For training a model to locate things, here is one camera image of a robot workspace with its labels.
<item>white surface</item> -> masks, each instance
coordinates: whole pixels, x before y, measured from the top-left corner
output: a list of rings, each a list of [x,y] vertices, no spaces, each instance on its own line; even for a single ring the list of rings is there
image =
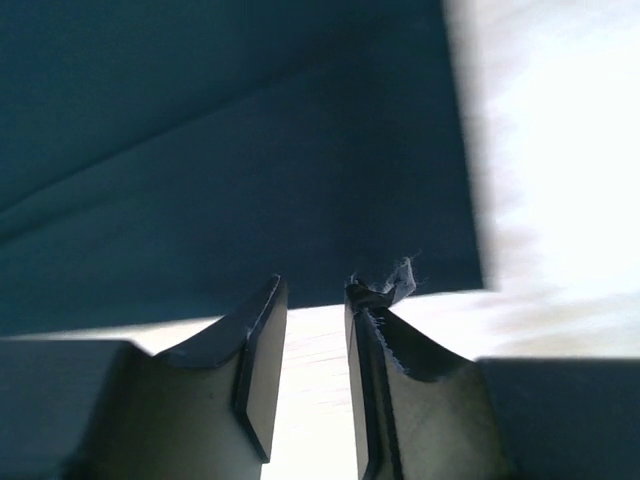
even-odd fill
[[[396,312],[471,358],[640,356],[640,2],[450,6],[492,291]],[[109,335],[158,351],[207,324]],[[289,478],[356,478],[342,306],[289,314],[263,479]]]

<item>dark teal fabric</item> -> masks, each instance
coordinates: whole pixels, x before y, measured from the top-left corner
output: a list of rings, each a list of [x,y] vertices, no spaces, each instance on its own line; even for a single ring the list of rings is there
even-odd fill
[[[482,286],[439,3],[0,2],[0,333]]]

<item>fabric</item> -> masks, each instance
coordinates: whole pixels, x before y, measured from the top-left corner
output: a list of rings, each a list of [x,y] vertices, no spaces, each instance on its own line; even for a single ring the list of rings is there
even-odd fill
[[[0,5],[0,334],[482,286],[441,6]]]

